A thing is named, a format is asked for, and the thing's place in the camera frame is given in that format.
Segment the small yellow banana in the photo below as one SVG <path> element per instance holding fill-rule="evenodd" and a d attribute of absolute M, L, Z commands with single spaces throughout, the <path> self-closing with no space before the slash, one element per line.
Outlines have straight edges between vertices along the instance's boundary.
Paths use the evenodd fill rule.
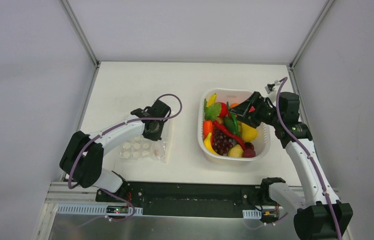
<path fill-rule="evenodd" d="M 212 94 L 206 103 L 206 107 L 210 107 L 212 104 L 214 104 L 216 102 L 216 98 L 217 98 L 217 94 L 216 93 Z"/>

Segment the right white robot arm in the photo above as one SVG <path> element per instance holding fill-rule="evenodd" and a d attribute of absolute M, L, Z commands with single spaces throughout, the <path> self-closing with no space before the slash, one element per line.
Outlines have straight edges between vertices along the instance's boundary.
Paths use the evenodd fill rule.
<path fill-rule="evenodd" d="M 302 184 L 300 198 L 284 182 L 270 183 L 259 190 L 259 200 L 265 205 L 281 205 L 293 217 L 294 229 L 301 240 L 341 240 L 353 216 L 349 203 L 342 203 L 327 180 L 316 155 L 308 126 L 299 121 L 299 96 L 279 92 L 276 103 L 253 92 L 229 113 L 239 121 L 258 127 L 273 126 L 278 140 L 287 152 Z"/>

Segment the white plastic basket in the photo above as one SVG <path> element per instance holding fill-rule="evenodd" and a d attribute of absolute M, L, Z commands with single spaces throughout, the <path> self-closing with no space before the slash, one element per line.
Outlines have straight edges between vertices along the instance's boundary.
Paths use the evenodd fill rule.
<path fill-rule="evenodd" d="M 243 89 L 225 89 L 225 88 L 212 88 L 205 91 L 199 100 L 199 110 L 198 110 L 198 126 L 197 126 L 197 139 L 199 146 L 202 150 L 203 156 L 206 160 L 222 164 L 222 165 L 246 165 L 262 159 L 270 149 L 270 128 L 268 125 L 262 123 L 257 127 L 257 138 L 252 141 L 255 147 L 256 156 L 251 158 L 243 157 L 229 157 L 215 155 L 207 150 L 204 145 L 203 139 L 203 121 L 204 121 L 204 101 L 208 101 L 213 94 L 216 94 L 217 102 L 225 103 L 241 103 L 245 101 L 248 97 L 252 95 L 252 90 Z"/>

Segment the green cucumber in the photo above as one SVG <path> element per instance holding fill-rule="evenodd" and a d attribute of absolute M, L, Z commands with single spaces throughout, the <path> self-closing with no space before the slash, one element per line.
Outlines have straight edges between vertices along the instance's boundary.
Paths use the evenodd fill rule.
<path fill-rule="evenodd" d="M 229 130 L 230 133 L 236 135 L 237 134 L 237 127 L 234 121 L 230 117 L 223 118 L 224 126 Z"/>

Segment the clear zip top bag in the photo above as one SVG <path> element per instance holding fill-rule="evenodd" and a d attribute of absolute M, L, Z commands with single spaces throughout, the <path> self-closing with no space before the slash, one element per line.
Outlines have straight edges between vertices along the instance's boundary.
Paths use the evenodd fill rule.
<path fill-rule="evenodd" d="M 164 124 L 161 140 L 152 141 L 142 135 L 135 136 L 117 148 L 119 158 L 126 162 L 159 162 L 168 160 L 172 123 Z"/>

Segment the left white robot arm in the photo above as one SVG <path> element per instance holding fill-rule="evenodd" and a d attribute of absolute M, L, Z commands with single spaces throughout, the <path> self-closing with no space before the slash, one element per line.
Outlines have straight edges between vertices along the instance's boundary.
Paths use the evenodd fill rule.
<path fill-rule="evenodd" d="M 151 106 L 133 110 L 121 123 L 90 134 L 75 132 L 59 163 L 69 175 L 68 187 L 96 187 L 108 191 L 115 202 L 124 201 L 127 197 L 127 188 L 123 186 L 125 180 L 103 168 L 105 155 L 134 137 L 160 141 L 170 114 L 171 108 L 156 100 Z"/>

